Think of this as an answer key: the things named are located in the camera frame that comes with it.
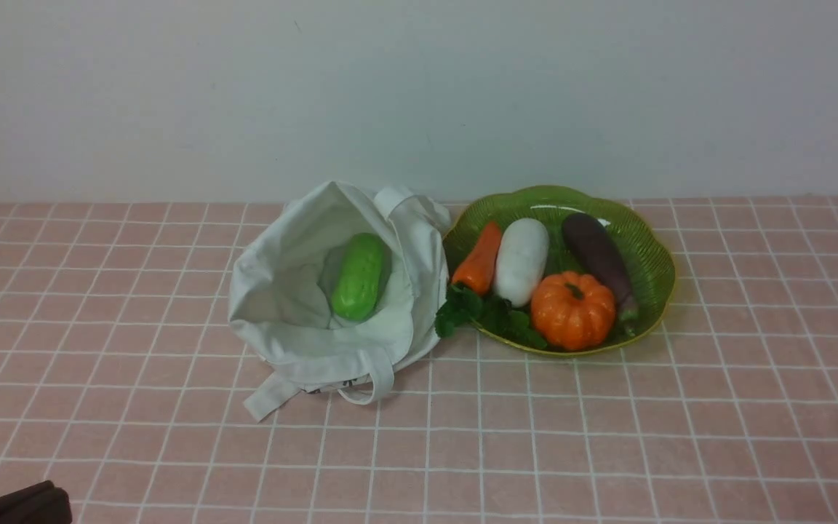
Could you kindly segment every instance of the pumpkin stem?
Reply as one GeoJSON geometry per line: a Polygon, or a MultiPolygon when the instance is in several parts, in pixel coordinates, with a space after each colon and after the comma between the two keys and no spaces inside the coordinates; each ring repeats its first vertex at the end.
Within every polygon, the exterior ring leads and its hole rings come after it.
{"type": "Polygon", "coordinates": [[[578,286],[573,285],[571,282],[566,282],[564,286],[570,289],[571,294],[574,295],[575,298],[577,298],[579,301],[582,301],[584,299],[584,292],[581,291],[581,288],[579,288],[578,286]]]}

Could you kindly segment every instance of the carrot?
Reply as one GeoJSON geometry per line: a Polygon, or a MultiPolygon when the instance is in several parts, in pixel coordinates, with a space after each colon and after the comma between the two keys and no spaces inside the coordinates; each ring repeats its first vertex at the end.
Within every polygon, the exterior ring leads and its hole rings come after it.
{"type": "Polygon", "coordinates": [[[503,233],[496,222],[488,222],[486,226],[483,226],[474,249],[452,275],[452,284],[463,283],[478,296],[486,295],[493,282],[496,255],[500,251],[502,239],[503,233]]]}

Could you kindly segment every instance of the white wall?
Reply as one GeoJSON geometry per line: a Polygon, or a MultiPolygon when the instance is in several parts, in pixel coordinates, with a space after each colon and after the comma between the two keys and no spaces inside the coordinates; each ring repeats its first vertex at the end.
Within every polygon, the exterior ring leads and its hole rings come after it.
{"type": "Polygon", "coordinates": [[[0,200],[838,192],[838,0],[0,0],[0,200]]]}

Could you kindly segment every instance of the dark object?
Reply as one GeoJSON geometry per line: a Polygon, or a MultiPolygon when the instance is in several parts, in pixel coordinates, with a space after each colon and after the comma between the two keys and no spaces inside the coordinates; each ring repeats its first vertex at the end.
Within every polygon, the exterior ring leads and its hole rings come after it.
{"type": "Polygon", "coordinates": [[[639,303],[632,295],[632,282],[623,256],[606,228],[593,216],[573,213],[562,222],[562,238],[578,262],[616,297],[616,317],[626,335],[635,336],[639,303]]]}
{"type": "Polygon", "coordinates": [[[0,497],[0,524],[70,524],[70,497],[46,480],[0,497]]]}

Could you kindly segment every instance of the brown object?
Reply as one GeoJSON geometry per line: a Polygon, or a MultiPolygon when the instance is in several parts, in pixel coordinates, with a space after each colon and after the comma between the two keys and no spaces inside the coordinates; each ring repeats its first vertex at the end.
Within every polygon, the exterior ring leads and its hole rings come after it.
{"type": "Polygon", "coordinates": [[[46,480],[0,497],[0,524],[70,524],[70,497],[46,480]]]}

